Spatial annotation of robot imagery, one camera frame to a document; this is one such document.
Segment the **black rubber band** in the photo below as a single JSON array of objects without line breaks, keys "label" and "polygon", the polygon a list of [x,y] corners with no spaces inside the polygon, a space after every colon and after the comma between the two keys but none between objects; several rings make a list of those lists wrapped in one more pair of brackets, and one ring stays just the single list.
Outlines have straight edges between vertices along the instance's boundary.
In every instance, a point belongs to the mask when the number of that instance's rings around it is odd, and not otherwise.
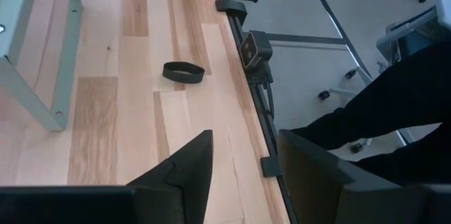
[{"label": "black rubber band", "polygon": [[205,69],[188,62],[167,62],[163,66],[163,77],[179,83],[199,83],[204,73]]}]

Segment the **black pants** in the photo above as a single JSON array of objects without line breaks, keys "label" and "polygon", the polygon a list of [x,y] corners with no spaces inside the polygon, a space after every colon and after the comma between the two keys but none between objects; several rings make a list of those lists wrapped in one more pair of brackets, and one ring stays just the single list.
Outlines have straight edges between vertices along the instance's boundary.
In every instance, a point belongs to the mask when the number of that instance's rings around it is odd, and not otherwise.
[{"label": "black pants", "polygon": [[451,183],[451,42],[391,66],[346,107],[293,132],[325,149],[401,128],[442,123],[423,139],[356,164],[400,185]]}]

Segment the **chair caster wheel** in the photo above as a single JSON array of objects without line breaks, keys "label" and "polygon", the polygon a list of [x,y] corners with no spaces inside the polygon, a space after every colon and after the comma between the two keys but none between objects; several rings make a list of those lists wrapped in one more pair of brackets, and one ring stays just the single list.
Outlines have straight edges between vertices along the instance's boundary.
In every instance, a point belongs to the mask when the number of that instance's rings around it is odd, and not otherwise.
[{"label": "chair caster wheel", "polygon": [[351,71],[349,71],[349,72],[347,72],[346,74],[345,74],[345,77],[347,78],[347,79],[351,79],[352,77],[354,77],[354,75],[357,73],[357,71],[355,70],[355,69],[352,69]]},{"label": "chair caster wheel", "polygon": [[327,98],[330,97],[330,93],[327,90],[322,91],[321,93],[318,94],[318,98],[322,101],[326,100]]},{"label": "chair caster wheel", "polygon": [[352,146],[350,147],[350,150],[351,150],[351,152],[352,152],[353,154],[357,154],[357,153],[359,153],[359,152],[361,152],[361,151],[364,150],[364,146],[363,146],[362,144],[360,144],[360,143],[357,143],[357,144],[355,144],[355,145],[352,145]]}]

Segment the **metal bracket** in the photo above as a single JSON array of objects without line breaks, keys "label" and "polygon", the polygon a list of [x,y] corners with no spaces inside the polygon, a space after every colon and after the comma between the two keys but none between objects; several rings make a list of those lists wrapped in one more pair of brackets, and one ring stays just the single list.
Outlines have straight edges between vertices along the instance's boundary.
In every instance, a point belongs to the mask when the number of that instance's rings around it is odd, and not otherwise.
[{"label": "metal bracket", "polygon": [[245,23],[247,10],[246,6],[243,3],[234,0],[217,0],[215,4],[217,11],[226,12],[231,16],[238,17],[238,20],[240,21],[241,25]]},{"label": "metal bracket", "polygon": [[261,171],[265,178],[273,178],[282,175],[277,156],[268,156],[260,159]]}]

